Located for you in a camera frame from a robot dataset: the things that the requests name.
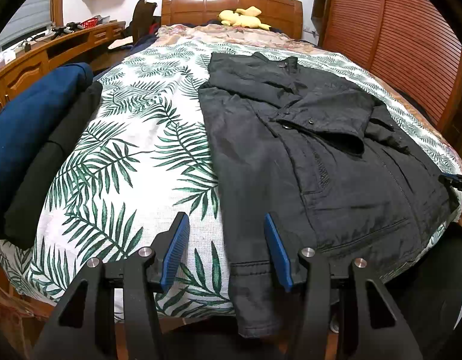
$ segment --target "leaf print bedsheet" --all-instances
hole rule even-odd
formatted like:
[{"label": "leaf print bedsheet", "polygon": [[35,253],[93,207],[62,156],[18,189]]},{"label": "leaf print bedsheet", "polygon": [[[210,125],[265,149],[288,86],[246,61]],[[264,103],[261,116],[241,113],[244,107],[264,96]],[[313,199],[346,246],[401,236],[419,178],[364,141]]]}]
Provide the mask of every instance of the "leaf print bedsheet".
[{"label": "leaf print bedsheet", "polygon": [[[174,285],[167,294],[156,296],[158,312],[181,317],[233,313],[218,180],[197,88],[208,78],[212,52],[256,51],[273,60],[295,55],[303,66],[356,83],[387,105],[393,119],[442,171],[460,173],[452,150],[367,71],[341,54],[307,55],[184,38],[172,46],[151,46],[100,78],[101,106],[50,187],[34,247],[21,251],[0,241],[0,263],[19,293],[57,302],[89,257],[126,258],[150,245],[157,233],[169,228],[176,213],[184,211],[190,218],[189,245]],[[462,208],[462,192],[458,197]],[[436,229],[426,250],[446,226]],[[119,291],[115,315],[123,318]]]}]

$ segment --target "wooden bed frame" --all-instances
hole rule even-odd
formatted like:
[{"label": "wooden bed frame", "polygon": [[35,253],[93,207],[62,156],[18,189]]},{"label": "wooden bed frame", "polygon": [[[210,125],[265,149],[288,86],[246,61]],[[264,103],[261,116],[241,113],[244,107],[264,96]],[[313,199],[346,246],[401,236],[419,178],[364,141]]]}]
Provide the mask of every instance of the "wooden bed frame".
[{"label": "wooden bed frame", "polygon": [[302,35],[302,2],[298,0],[162,0],[161,24],[201,25],[217,19],[225,9],[247,9],[254,5],[262,11],[259,19],[278,28],[293,39]]}]

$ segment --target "red plastic basket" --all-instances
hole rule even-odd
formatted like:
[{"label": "red plastic basket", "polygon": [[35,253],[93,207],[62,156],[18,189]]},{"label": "red plastic basket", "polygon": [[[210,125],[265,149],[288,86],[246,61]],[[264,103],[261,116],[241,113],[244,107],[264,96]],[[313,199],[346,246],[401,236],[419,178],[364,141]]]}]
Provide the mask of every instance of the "red plastic basket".
[{"label": "red plastic basket", "polygon": [[83,21],[83,23],[81,23],[81,25],[84,28],[91,28],[91,27],[94,27],[96,25],[96,23],[98,23],[98,18],[97,17],[92,17],[91,19]]}]

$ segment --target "yellow plush toy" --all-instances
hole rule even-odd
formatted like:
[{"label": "yellow plush toy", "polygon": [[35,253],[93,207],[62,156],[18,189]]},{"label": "yellow plush toy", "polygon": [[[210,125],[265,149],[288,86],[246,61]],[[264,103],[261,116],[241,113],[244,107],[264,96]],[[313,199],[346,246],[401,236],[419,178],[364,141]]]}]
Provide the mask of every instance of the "yellow plush toy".
[{"label": "yellow plush toy", "polygon": [[261,23],[261,20],[256,17],[260,14],[261,11],[256,7],[249,7],[248,9],[239,8],[236,12],[226,9],[218,15],[218,18],[221,20],[223,26],[261,28],[262,30],[269,31],[271,26]]}]

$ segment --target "blue gripper pad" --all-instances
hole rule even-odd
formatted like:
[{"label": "blue gripper pad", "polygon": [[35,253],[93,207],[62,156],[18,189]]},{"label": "blue gripper pad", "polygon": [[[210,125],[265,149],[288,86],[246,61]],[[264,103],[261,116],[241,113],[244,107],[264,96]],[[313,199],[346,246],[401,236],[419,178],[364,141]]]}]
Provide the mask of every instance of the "blue gripper pad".
[{"label": "blue gripper pad", "polygon": [[173,240],[169,246],[168,252],[163,261],[163,272],[161,276],[161,287],[166,292],[173,285],[174,278],[178,272],[179,263],[181,262],[182,253],[188,246],[189,241],[189,217],[184,214],[174,233]]},{"label": "blue gripper pad", "polygon": [[277,278],[285,291],[290,292],[293,287],[291,263],[270,214],[266,214],[264,217],[264,235],[268,243]]}]

